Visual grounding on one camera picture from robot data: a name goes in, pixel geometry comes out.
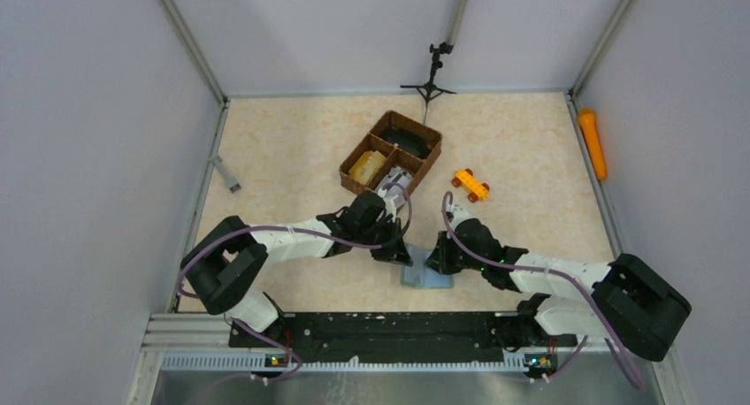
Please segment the green leather card holder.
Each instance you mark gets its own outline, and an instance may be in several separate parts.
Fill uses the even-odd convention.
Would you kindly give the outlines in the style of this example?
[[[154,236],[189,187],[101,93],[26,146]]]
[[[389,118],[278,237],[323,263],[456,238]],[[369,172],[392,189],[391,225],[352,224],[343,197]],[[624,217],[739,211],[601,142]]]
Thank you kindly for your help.
[[[420,248],[413,244],[406,244],[406,249],[411,257],[412,265],[403,266],[400,283],[403,287],[417,289],[450,289],[454,286],[451,275],[442,275],[429,268],[427,258],[432,253],[431,249]]]

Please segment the brown woven divided basket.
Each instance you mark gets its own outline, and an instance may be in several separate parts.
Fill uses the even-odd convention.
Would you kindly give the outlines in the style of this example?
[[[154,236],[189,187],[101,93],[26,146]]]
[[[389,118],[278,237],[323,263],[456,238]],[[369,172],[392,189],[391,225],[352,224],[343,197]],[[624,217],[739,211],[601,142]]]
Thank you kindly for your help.
[[[386,111],[339,166],[341,186],[360,194],[376,191],[389,172],[399,167],[411,176],[406,186],[412,194],[432,169],[441,153],[439,131],[397,111]],[[383,156],[372,175],[357,180],[350,172],[364,157]]]

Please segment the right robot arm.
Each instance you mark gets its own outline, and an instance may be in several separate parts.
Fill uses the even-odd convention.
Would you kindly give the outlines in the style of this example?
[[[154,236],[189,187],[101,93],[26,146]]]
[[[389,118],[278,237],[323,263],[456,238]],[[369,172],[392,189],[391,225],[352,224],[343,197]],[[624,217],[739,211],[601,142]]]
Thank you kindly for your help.
[[[634,355],[660,362],[692,313],[675,287],[639,257],[575,262],[503,246],[477,218],[440,232],[427,267],[453,275],[479,271],[499,290],[538,298],[532,317],[547,335],[613,340]]]

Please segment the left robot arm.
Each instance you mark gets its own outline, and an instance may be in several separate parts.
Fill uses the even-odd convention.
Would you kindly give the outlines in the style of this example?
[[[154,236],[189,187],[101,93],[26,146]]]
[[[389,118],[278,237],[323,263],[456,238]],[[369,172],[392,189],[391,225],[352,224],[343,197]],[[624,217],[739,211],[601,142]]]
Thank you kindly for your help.
[[[335,212],[293,224],[248,225],[230,216],[182,259],[179,281],[190,285],[209,314],[224,314],[265,332],[280,313],[266,294],[252,287],[265,266],[325,259],[354,248],[368,250],[375,261],[410,266],[403,239],[408,227],[397,217],[392,198],[372,192]]]

